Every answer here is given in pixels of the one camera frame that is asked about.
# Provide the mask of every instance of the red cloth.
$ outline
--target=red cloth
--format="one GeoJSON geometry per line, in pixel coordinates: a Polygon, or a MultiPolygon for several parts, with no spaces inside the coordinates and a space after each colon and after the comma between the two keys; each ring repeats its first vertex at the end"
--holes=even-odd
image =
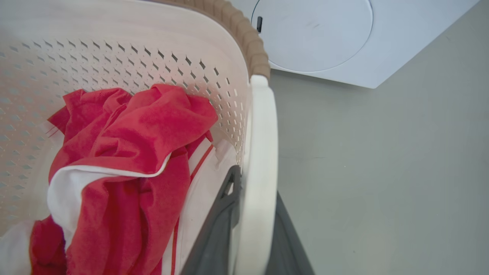
{"type": "Polygon", "coordinates": [[[203,136],[212,140],[213,107],[206,98],[163,84],[135,96],[122,89],[78,90],[64,100],[66,107],[49,119],[65,134],[50,188],[55,173],[68,165],[154,174],[171,157],[155,177],[107,177],[87,185],[66,262],[60,260],[60,227],[51,217],[37,222],[30,247],[33,273],[160,274],[190,185],[188,159],[203,136]]]}

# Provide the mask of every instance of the basket handle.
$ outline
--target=basket handle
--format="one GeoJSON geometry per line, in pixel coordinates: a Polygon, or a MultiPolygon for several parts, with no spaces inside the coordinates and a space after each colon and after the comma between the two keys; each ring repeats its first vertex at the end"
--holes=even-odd
{"type": "Polygon", "coordinates": [[[263,40],[253,28],[243,12],[226,0],[150,0],[190,8],[200,12],[221,24],[236,40],[243,53],[248,74],[263,75],[270,79],[268,55],[263,48],[263,40]]]}

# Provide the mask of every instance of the floor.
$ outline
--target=floor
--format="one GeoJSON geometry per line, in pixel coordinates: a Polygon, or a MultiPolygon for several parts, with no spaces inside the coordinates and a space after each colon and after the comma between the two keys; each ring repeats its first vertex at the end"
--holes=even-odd
{"type": "Polygon", "coordinates": [[[273,72],[279,191],[316,274],[489,274],[488,13],[375,90],[273,72]]]}

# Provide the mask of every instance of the laundry basket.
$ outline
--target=laundry basket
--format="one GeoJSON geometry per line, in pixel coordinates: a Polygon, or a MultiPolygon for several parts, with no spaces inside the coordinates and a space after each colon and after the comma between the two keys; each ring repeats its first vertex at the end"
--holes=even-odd
{"type": "Polygon", "coordinates": [[[277,121],[270,68],[249,20],[223,0],[17,0],[0,4],[0,235],[43,219],[47,173],[59,148],[38,125],[63,95],[155,83],[209,98],[215,142],[242,168],[235,274],[262,274],[276,204],[277,121]]]}

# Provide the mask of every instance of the laundry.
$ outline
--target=laundry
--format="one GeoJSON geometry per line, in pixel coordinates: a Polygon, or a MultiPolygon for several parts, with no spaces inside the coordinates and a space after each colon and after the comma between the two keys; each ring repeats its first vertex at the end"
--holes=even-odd
{"type": "Polygon", "coordinates": [[[0,250],[22,253],[28,244],[29,256],[11,270],[178,274],[236,161],[227,141],[217,150],[211,143],[209,100],[163,84],[134,96],[78,90],[64,99],[44,125],[50,137],[64,135],[49,172],[51,215],[4,236],[0,250]]]}

